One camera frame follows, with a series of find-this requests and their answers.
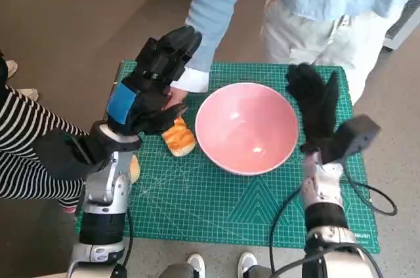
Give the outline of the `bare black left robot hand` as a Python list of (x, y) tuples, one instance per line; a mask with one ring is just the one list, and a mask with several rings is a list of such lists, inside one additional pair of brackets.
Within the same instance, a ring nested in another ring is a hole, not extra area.
[(131, 136), (161, 134), (187, 109), (183, 103), (167, 107), (171, 83), (180, 79), (185, 65), (201, 43), (192, 26), (149, 38), (136, 58), (134, 70), (115, 87), (107, 107), (108, 126)]

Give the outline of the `person's hand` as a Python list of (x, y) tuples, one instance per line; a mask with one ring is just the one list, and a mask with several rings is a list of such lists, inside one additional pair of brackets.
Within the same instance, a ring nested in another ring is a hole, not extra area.
[(188, 91), (171, 87), (171, 90), (169, 92), (170, 99), (163, 109), (166, 110), (172, 106), (181, 104), (187, 95), (188, 95)]

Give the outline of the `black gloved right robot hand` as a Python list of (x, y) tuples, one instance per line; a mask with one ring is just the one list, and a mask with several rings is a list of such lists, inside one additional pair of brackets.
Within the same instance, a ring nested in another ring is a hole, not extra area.
[(305, 143), (314, 145), (331, 138), (336, 125), (339, 99), (337, 73), (327, 81), (310, 64), (290, 65), (286, 74), (287, 92), (301, 112)]

